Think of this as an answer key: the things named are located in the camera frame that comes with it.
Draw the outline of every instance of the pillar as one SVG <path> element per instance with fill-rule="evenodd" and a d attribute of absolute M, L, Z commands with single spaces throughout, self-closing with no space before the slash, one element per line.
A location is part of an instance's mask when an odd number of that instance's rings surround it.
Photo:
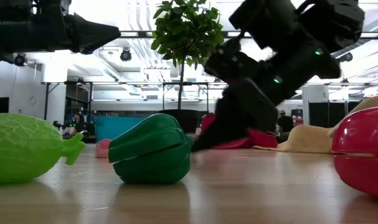
<path fill-rule="evenodd" d="M 304 86 L 302 88 L 303 124 L 309 125 L 309 103 L 324 103 L 328 101 L 328 86 Z"/>
<path fill-rule="evenodd" d="M 52 60 L 47 62 L 42 65 L 42 81 L 65 82 L 67 81 L 68 69 L 69 65 L 63 61 Z M 67 87 L 64 84 L 50 85 L 46 117 L 48 122 L 58 121 L 61 124 L 64 123 L 66 89 Z"/>

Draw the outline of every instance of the table surface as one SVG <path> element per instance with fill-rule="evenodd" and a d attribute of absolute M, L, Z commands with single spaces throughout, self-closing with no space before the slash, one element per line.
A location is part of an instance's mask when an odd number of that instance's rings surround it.
<path fill-rule="evenodd" d="M 89 145 L 74 166 L 0 186 L 0 223 L 378 223 L 378 202 L 346 186 L 329 155 L 207 151 L 181 183 L 135 186 Z"/>

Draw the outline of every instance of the white wall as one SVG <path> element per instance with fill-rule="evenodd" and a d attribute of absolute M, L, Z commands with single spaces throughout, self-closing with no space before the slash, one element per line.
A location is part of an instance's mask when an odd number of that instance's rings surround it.
<path fill-rule="evenodd" d="M 42 73 L 0 62 L 0 97 L 9 97 L 9 112 L 44 117 L 45 85 Z"/>
<path fill-rule="evenodd" d="M 209 111 L 213 112 L 215 102 L 209 102 Z M 302 109 L 301 100 L 288 100 L 277 107 L 291 115 L 291 110 Z M 92 109 L 98 111 L 159 111 L 163 109 L 162 101 L 93 101 Z M 177 109 L 177 103 L 165 102 L 165 109 Z M 182 102 L 182 109 L 207 111 L 206 101 Z"/>

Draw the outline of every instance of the ceiling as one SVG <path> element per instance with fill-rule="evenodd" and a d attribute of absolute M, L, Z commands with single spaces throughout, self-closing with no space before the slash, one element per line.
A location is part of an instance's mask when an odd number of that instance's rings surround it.
<path fill-rule="evenodd" d="M 210 0 L 207 4 L 220 10 L 220 23 L 224 26 L 224 30 L 233 31 L 229 16 L 241 2 L 239 0 Z M 299 6 L 303 1 L 292 0 L 292 2 L 295 6 Z M 101 4 L 96 1 L 73 0 L 70 13 L 76 12 L 92 22 L 117 26 L 121 31 L 155 30 L 153 14 L 160 3 L 161 0 L 103 0 Z M 363 31 L 378 32 L 378 0 L 359 0 L 359 5 L 366 12 Z M 179 70 L 171 66 L 170 62 L 161 60 L 162 56 L 150 49 L 151 43 L 152 39 L 116 39 L 100 48 L 94 55 L 74 56 L 69 76 L 84 77 L 86 80 L 96 82 L 113 81 L 110 74 L 125 82 L 178 81 Z M 129 62 L 120 60 L 124 48 L 129 48 L 132 53 L 132 60 Z M 272 55 L 270 49 L 261 50 L 252 39 L 243 40 L 242 49 L 255 60 L 264 60 Z M 348 52 L 352 53 L 353 60 L 342 63 L 343 78 L 356 83 L 378 82 L 378 40 L 360 40 L 356 45 L 333 55 L 339 57 Z M 185 78 L 192 82 L 214 81 L 214 78 L 202 72 L 202 68 L 196 71 L 193 68 L 187 68 Z M 309 82 L 325 81 L 314 77 Z M 114 88 L 103 86 L 101 89 L 112 91 Z"/>

